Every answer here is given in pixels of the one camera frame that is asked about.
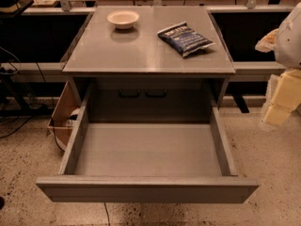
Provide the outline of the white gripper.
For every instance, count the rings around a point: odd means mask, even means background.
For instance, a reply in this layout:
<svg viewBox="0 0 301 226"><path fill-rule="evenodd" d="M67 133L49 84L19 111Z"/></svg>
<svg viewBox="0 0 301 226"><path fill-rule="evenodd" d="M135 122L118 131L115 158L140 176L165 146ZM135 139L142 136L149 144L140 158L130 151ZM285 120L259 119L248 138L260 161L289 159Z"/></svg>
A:
<svg viewBox="0 0 301 226"><path fill-rule="evenodd" d="M278 29L274 29L255 45L257 51L275 49L276 62L287 69L281 75L272 74L261 109L260 128L276 130L301 105L301 3L298 3Z"/></svg>

